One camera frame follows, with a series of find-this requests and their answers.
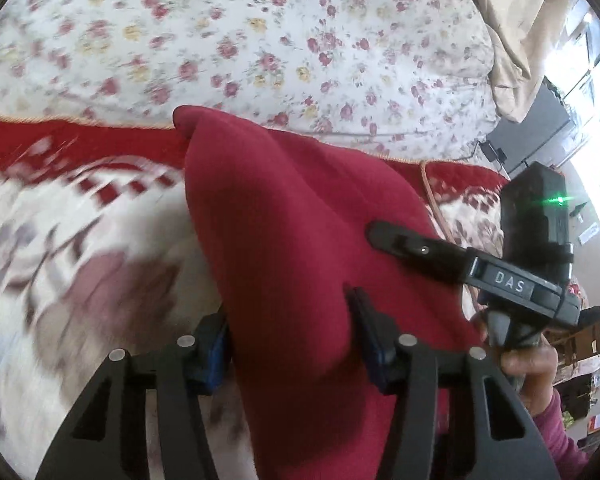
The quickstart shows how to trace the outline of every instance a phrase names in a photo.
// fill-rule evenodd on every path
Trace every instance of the red blanket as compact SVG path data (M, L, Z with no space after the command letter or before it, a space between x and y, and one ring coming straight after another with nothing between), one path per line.
M191 136L187 201L228 313L260 477L374 478L394 399L366 378L344 285L364 287L435 348L480 344L459 288L365 239L376 219L436 236L418 167L203 108L178 108L174 124ZM462 174L463 189L501 182L482 168L445 170Z

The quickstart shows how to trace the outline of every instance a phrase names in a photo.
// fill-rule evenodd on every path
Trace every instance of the beige curtain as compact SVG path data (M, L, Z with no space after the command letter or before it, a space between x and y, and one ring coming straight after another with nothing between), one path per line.
M503 117L515 122L525 118L573 1L474 0L493 42L491 87Z

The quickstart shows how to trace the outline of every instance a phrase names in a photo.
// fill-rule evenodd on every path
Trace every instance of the green light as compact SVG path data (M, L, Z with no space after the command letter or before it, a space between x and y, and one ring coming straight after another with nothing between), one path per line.
M550 198L548 200L545 200L544 203L547 204L557 204L557 205L565 205L567 202L573 200L574 197L573 196L559 196L556 198Z

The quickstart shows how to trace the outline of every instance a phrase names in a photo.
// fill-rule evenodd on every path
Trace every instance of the metal screw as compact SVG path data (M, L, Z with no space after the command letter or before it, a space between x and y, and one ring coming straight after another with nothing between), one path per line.
M178 346L182 347L182 348L187 348L189 346L193 346L196 342L196 338L193 337L191 334L187 334L187 335L181 335L178 338Z
M482 361L485 357L487 357L487 352L484 351L484 348L472 346L469 349L469 355L474 359L478 359L478 361Z
M418 339L411 334L402 334L398 338L398 343L402 346L416 346L418 344Z
M122 348L116 348L109 352L109 359L112 361L122 361L126 356L126 352Z

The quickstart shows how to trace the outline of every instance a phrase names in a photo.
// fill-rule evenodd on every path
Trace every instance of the wooden chair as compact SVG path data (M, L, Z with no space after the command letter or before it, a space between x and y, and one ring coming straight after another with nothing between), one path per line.
M547 340L558 351L560 364L572 365L600 354L600 324L596 323L567 336L549 334Z

